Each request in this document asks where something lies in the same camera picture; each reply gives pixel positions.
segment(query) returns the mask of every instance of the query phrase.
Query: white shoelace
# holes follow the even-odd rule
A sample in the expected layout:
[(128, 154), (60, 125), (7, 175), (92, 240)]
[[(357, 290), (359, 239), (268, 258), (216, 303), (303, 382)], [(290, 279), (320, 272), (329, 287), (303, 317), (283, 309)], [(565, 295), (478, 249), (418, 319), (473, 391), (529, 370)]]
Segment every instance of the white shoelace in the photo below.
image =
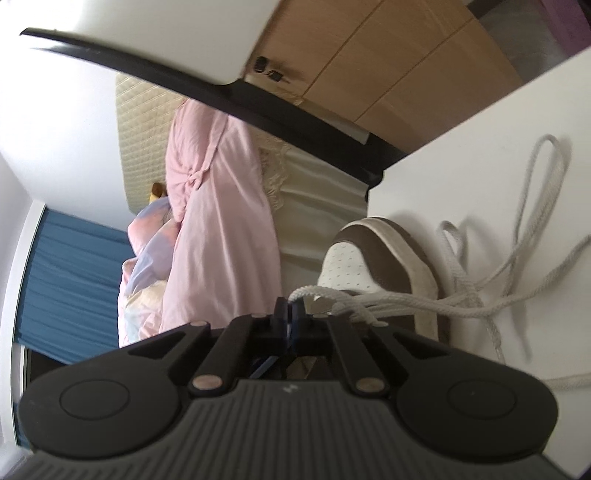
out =
[[(554, 146), (557, 158), (550, 162), (548, 172), (540, 190), (540, 195), (533, 207), (523, 234), (521, 224), (527, 202), (531, 178), (542, 146), (550, 142)], [(418, 311), (430, 311), (446, 315), (450, 318), (480, 318), (485, 322), (486, 329), (495, 348), (496, 356), (501, 363), (505, 363), (505, 356), (501, 347), (501, 334), (493, 321), (493, 316), (514, 303), (528, 300), (555, 285), (571, 269), (579, 259), (580, 254), (591, 244), (591, 235), (585, 236), (539, 283), (539, 285), (524, 293), (514, 293), (515, 272), (522, 269), (528, 259), (528, 252), (532, 251), (544, 230), (544, 227), (554, 209), (560, 194), (564, 176), (568, 168), (566, 155), (558, 139), (552, 135), (540, 138), (531, 154), (513, 227), (512, 249), (506, 260), (488, 277), (480, 281), (472, 281), (462, 265), (466, 240), (460, 231), (450, 222), (444, 221), (437, 229), (437, 236), (441, 243), (444, 258), (452, 274), (456, 292), (439, 299), (430, 300), (408, 293), (383, 291), (380, 293), (361, 294), (351, 296), (340, 290), (327, 287), (308, 286), (295, 290), (290, 295), (290, 301), (314, 296), (334, 300), (332, 314), (340, 315), (352, 312), (352, 322), (366, 322), (369, 325), (383, 324), (379, 319), (400, 315), (412, 315)], [(449, 240), (455, 242), (456, 250)], [(504, 271), (508, 272), (507, 279), (499, 299), (484, 305), (479, 292)], [(553, 390), (568, 390), (571, 388), (591, 385), (591, 372), (570, 377), (544, 380)]]

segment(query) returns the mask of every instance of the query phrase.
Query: white wall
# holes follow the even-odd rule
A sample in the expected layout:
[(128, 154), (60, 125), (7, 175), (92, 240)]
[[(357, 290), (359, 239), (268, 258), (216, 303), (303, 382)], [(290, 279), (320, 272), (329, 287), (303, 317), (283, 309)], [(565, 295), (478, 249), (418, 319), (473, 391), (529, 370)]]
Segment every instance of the white wall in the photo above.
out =
[(31, 202), (31, 197), (0, 155), (0, 300), (4, 300), (12, 257)]
[[(7, 10), (0, 8), (0, 31)], [(49, 208), (125, 230), (134, 216), (119, 158), (115, 72), (27, 50), (15, 38), (1, 43), (0, 151), (7, 163)]]
[[(7, 290), (8, 276), (12, 267), (12, 259), (17, 248), (17, 243), (22, 231), (22, 226), (31, 207), (31, 197), (27, 194), (23, 186), (19, 183), (14, 173), (10, 170), (7, 163), (0, 155), (0, 313), (4, 308), (4, 295)], [(11, 371), (11, 345), (12, 338), (7, 342), (0, 342), (6, 348), (6, 351), (0, 352), (0, 418), (2, 422), (12, 422), (12, 401), (9, 382), (4, 382), (4, 376)], [(0, 440), (5, 440), (2, 432), (3, 425), (0, 424)]]

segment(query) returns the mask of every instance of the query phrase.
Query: wooden cabinet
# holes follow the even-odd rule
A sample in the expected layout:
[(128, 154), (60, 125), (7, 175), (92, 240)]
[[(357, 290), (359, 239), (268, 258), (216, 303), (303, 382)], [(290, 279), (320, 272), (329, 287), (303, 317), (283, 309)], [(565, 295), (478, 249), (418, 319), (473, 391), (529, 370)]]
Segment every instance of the wooden cabinet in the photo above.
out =
[(255, 83), (412, 152), (521, 84), (461, 0), (284, 0), (252, 55)]
[(289, 81), (281, 86), (303, 95), (330, 59), (380, 0), (286, 0), (264, 32), (255, 57), (274, 62)]
[(388, 0), (360, 26), (304, 95), (356, 121), (472, 19), (457, 0)]
[(412, 69), (357, 124), (412, 152), (520, 85), (499, 47), (472, 20)]

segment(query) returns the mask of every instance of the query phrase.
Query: pink bathrobe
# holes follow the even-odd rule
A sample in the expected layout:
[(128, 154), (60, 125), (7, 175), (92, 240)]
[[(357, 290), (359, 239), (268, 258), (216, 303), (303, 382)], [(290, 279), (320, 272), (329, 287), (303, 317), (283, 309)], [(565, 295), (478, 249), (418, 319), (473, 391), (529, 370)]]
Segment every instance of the pink bathrobe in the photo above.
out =
[(166, 181), (182, 226), (160, 332), (198, 320), (219, 328), (240, 315), (271, 313), (281, 295), (279, 247), (246, 124), (184, 102), (170, 131)]

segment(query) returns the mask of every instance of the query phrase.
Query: sneaker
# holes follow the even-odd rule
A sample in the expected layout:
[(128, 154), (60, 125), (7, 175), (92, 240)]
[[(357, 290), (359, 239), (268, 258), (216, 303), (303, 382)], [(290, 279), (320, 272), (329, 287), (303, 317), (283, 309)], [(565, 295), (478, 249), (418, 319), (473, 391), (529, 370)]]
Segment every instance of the sneaker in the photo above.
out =
[[(391, 291), (432, 300), (443, 295), (423, 249), (400, 225), (384, 218), (364, 218), (346, 225), (326, 253), (317, 284), (353, 295)], [(381, 320), (449, 343), (449, 319), (436, 313)]]

